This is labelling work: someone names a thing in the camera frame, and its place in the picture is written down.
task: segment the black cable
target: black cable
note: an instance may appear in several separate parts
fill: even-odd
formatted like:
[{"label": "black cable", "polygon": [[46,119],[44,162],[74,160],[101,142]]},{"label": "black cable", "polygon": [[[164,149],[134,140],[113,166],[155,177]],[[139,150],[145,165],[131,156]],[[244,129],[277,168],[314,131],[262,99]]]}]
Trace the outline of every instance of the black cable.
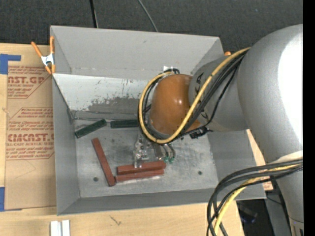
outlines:
[{"label": "black cable", "polygon": [[[227,187],[228,185],[231,185],[233,183],[236,183],[238,181],[243,181],[243,180],[246,180],[246,179],[249,179],[249,178],[253,178],[255,177],[255,173],[254,174],[248,174],[248,175],[245,175],[245,178],[234,178],[234,177],[237,177],[237,176],[240,176],[240,175],[244,175],[244,174],[247,174],[247,173],[250,173],[250,172],[256,172],[256,171],[262,171],[262,170],[270,170],[270,169],[273,169],[273,168],[278,168],[278,167],[285,167],[285,166],[291,166],[291,165],[298,165],[298,164],[301,164],[303,162],[302,159],[297,159],[297,160],[292,160],[292,161],[288,161],[288,162],[282,162],[282,163],[274,163],[274,164],[267,164],[267,165],[262,165],[262,166],[255,166],[255,167],[250,167],[250,168],[246,168],[246,169],[242,169],[242,170],[239,170],[239,171],[236,171],[236,172],[233,172],[232,174],[229,174],[227,175],[225,178],[223,178],[219,184],[217,185],[217,187],[215,188],[210,200],[209,200],[209,203],[208,205],[210,205],[210,202],[213,200],[213,198],[216,197],[216,195],[225,187]],[[234,182],[229,182],[231,180],[234,179],[239,179],[237,181],[234,181]]]},{"label": "black cable", "polygon": [[[216,196],[225,187],[225,183],[227,183],[230,179],[232,179],[236,176],[239,176],[239,175],[250,173],[250,172],[256,172],[256,171],[260,171],[260,170],[270,170],[270,169],[273,169],[275,167],[291,166],[291,165],[295,165],[295,164],[300,164],[302,162],[303,162],[302,159],[298,159],[298,160],[292,160],[292,161],[282,162],[282,163],[268,164],[268,165],[263,165],[263,166],[255,166],[255,167],[250,167],[250,168],[236,171],[236,172],[226,176],[224,179],[222,179],[219,182],[219,184],[217,185],[216,189],[214,190],[214,192],[213,192],[213,194],[212,194],[212,196],[208,202],[207,217],[209,218],[211,203],[214,204],[214,209],[216,210],[216,206],[217,206]],[[247,179],[252,178],[252,177],[253,177],[252,174],[246,175]]]},{"label": "black cable", "polygon": [[96,12],[95,12],[95,9],[94,9],[93,0],[89,0],[89,1],[90,1],[92,18],[93,18],[93,25],[94,25],[94,28],[98,28],[98,22],[97,22],[97,19],[96,19]]},{"label": "black cable", "polygon": [[[216,114],[217,108],[218,108],[218,106],[219,106],[219,103],[220,103],[221,99],[223,98],[223,96],[224,96],[224,94],[225,94],[227,88],[229,87],[229,85],[231,84],[231,82],[232,82],[232,80],[233,80],[233,78],[234,78],[234,76],[235,76],[235,73],[236,73],[236,71],[237,71],[237,67],[235,67],[233,70],[234,70],[234,72],[233,72],[232,76],[230,77],[230,79],[229,79],[228,82],[226,83],[226,85],[225,85],[225,87],[223,88],[223,90],[222,90],[220,96],[219,96],[218,99],[217,99],[217,102],[216,102],[216,104],[215,104],[215,107],[214,107],[214,109],[213,109],[213,111],[212,111],[212,114],[211,114],[210,119],[208,120],[208,122],[207,122],[205,125],[202,125],[201,127],[198,127],[198,128],[196,128],[196,129],[194,129],[194,130],[191,130],[191,131],[189,131],[189,132],[185,132],[184,134],[179,134],[179,136],[178,136],[177,138],[175,138],[175,139],[181,138],[181,137],[183,137],[183,136],[185,136],[185,135],[193,134],[193,133],[195,133],[195,132],[197,132],[197,131],[199,131],[199,130],[203,130],[204,128],[206,128],[206,126],[207,126],[210,122],[212,122],[212,120],[213,120],[213,118],[214,118],[214,116],[215,116],[215,114]],[[209,132],[209,131],[211,131],[211,130],[210,130],[210,129],[207,129],[207,130],[203,131],[203,134],[205,134],[205,133],[207,133],[207,132]]]},{"label": "black cable", "polygon": [[[174,72],[174,74],[180,74],[180,71],[177,68],[170,68],[170,69],[167,69],[167,70],[163,71],[163,73],[165,73],[165,72]],[[146,92],[145,101],[144,101],[144,107],[143,107],[143,115],[145,115],[145,113],[148,112],[148,110],[150,109],[150,108],[147,109],[147,104],[148,104],[148,99],[149,99],[150,92],[160,80],[161,80],[161,78],[158,78],[156,81],[154,81],[150,85],[150,87],[148,88],[148,90]]]},{"label": "black cable", "polygon": [[230,195],[232,195],[235,191],[237,191],[238,189],[240,188],[243,188],[243,187],[247,187],[247,186],[251,186],[251,185],[256,185],[256,184],[260,184],[260,183],[265,183],[265,182],[269,182],[269,181],[272,181],[272,180],[276,180],[276,179],[279,179],[279,178],[282,178],[282,177],[285,177],[285,176],[288,176],[290,174],[293,174],[295,172],[298,172],[298,171],[301,171],[303,170],[303,166],[300,166],[300,167],[297,167],[297,168],[293,168],[291,169],[290,171],[288,171],[287,173],[283,173],[283,174],[278,174],[276,176],[270,176],[269,179],[263,179],[263,180],[259,180],[259,181],[256,181],[256,182],[253,182],[253,183],[248,183],[248,184],[244,184],[244,185],[241,185],[235,189],[233,189],[232,191],[230,191],[221,201],[220,205],[218,206],[218,208],[215,210],[215,213],[214,215],[209,218],[209,216],[207,216],[208,218],[208,230],[207,230],[207,235],[209,235],[209,229],[212,233],[213,236],[215,236],[215,232],[214,232],[214,228],[213,228],[213,225],[212,225],[212,221],[217,217],[218,215],[218,212],[220,211],[220,209],[222,208],[224,202],[228,199],[228,197]]},{"label": "black cable", "polygon": [[223,71],[218,75],[217,79],[214,81],[214,84],[211,86],[211,88],[207,91],[206,95],[202,99],[199,106],[195,109],[194,113],[192,114],[192,117],[189,119],[189,121],[186,123],[186,125],[183,128],[183,131],[188,130],[190,126],[195,122],[195,120],[199,117],[199,115],[203,112],[204,107],[208,104],[209,100],[213,96],[213,94],[216,92],[218,87],[223,83],[223,81],[227,78],[227,76],[234,70],[237,69],[245,56],[246,53],[242,54],[240,57],[235,57],[233,60],[230,61],[229,64],[226,65],[226,67],[223,69]]},{"label": "black cable", "polygon": [[[254,173],[254,174],[249,174],[249,175],[245,175],[245,176],[241,176],[241,177],[237,177],[234,179],[231,179],[227,182],[218,184],[218,187],[215,189],[214,193],[212,194],[209,202],[208,202],[208,209],[207,209],[207,217],[209,218],[209,213],[210,213],[210,208],[211,208],[211,204],[213,204],[214,207],[214,211],[217,210],[217,195],[218,193],[223,190],[224,188],[226,188],[227,186],[230,186],[234,183],[240,182],[240,181],[244,181],[244,180],[248,180],[251,178],[256,178],[256,177],[267,177],[267,176],[277,176],[280,173],[288,173],[292,171],[292,169],[284,169],[284,170],[280,170],[280,171],[274,171],[274,172],[262,172],[262,173]],[[224,229],[223,225],[220,224],[220,228],[221,230]]]},{"label": "black cable", "polygon": [[154,135],[157,138],[160,138],[160,136],[158,134],[156,134],[156,132],[154,132],[148,125],[146,125],[146,112],[151,108],[151,105],[149,105],[149,107],[147,107],[148,104],[148,99],[149,99],[149,94],[151,92],[151,90],[154,88],[154,86],[161,80],[161,78],[157,78],[148,88],[148,90],[146,91],[146,95],[144,97],[144,105],[142,106],[142,121],[144,123],[144,125],[146,126],[147,130],[151,133],[151,135]]},{"label": "black cable", "polygon": [[143,8],[143,10],[145,11],[145,13],[147,14],[148,18],[150,19],[152,26],[154,27],[154,29],[156,30],[156,32],[158,32],[158,29],[157,29],[155,23],[153,22],[153,19],[151,18],[150,14],[148,13],[146,7],[144,6],[144,4],[142,3],[141,0],[138,0],[138,2],[139,2],[139,4],[141,5],[141,7]]}]

